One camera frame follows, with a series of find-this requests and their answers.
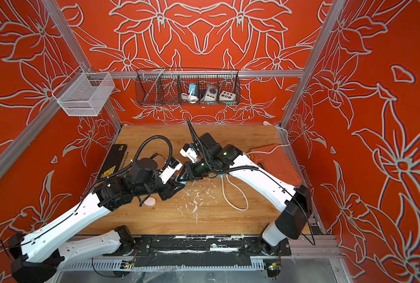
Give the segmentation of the pink earbud case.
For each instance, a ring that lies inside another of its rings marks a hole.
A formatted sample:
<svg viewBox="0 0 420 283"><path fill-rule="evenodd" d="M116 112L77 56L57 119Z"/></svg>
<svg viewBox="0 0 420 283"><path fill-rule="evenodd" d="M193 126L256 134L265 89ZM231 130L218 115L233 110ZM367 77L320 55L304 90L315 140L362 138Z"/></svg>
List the pink earbud case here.
<svg viewBox="0 0 420 283"><path fill-rule="evenodd" d="M153 197L149 197L144 201L143 204L148 207L154 207L156 205L156 199Z"/></svg>

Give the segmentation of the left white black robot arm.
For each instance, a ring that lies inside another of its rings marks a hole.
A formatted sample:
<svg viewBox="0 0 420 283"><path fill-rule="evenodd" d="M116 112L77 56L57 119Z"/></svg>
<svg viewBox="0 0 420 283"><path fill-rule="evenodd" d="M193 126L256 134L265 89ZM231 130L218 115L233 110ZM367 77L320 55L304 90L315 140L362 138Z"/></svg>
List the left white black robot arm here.
<svg viewBox="0 0 420 283"><path fill-rule="evenodd" d="M103 179L76 206L42 228L16 233L7 241L13 257L12 277L18 283L44 283L67 265L99 255L129 255L139 249L126 225L80 241L71 238L94 221L129 204L134 198L158 194L162 199L181 188L172 176L182 164L167 160L163 169L153 159L134 160L124 170Z"/></svg>

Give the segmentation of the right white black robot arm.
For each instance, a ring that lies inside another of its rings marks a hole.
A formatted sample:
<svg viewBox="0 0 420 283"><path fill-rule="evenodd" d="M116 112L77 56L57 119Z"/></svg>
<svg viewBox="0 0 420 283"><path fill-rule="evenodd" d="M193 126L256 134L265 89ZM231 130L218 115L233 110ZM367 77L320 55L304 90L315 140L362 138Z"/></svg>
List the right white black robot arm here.
<svg viewBox="0 0 420 283"><path fill-rule="evenodd" d="M230 174L270 201L280 212L276 220L262 232L264 243L277 246L286 238L298 239L312 214L311 196L307 187L287 184L256 165L237 147L221 147L209 133L192 134L193 142L180 150L189 159L180 180L194 181L209 174Z"/></svg>

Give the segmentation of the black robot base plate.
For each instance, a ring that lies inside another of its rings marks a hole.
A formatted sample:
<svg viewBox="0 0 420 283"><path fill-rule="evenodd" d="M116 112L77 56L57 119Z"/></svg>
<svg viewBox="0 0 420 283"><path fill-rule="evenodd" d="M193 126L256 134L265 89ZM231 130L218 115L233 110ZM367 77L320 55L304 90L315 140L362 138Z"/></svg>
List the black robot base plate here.
<svg viewBox="0 0 420 283"><path fill-rule="evenodd" d="M148 256L155 252L198 253L198 252L241 252L244 255L274 256L291 255L289 241L284 239L271 247L259 235L134 235L137 248L130 252Z"/></svg>

